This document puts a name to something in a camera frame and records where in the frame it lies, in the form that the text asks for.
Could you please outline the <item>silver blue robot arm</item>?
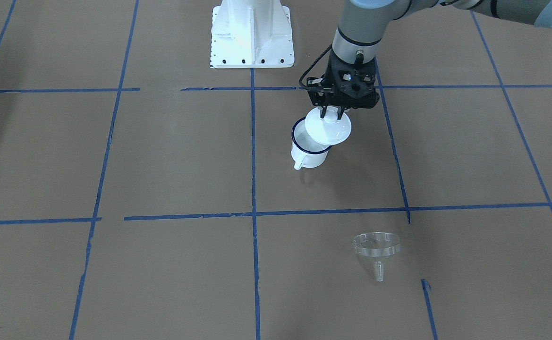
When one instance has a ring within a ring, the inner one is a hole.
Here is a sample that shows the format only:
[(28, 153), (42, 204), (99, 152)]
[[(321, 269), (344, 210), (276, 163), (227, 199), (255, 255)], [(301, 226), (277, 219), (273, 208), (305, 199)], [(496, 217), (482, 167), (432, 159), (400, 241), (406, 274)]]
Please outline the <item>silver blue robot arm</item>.
[(371, 109), (380, 97), (375, 89), (376, 51), (388, 25), (423, 9), (452, 6), (486, 17), (552, 28), (552, 0), (346, 0), (333, 41), (323, 52), (328, 64), (321, 77), (304, 72), (299, 85), (325, 118), (329, 106), (341, 119), (349, 109)]

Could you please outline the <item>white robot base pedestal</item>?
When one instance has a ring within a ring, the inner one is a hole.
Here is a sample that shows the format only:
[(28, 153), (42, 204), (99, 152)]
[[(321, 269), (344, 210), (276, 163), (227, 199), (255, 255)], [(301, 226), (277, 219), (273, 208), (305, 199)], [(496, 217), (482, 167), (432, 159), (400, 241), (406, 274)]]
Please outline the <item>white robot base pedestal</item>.
[(223, 0), (211, 18), (211, 68), (293, 67), (291, 13), (280, 0)]

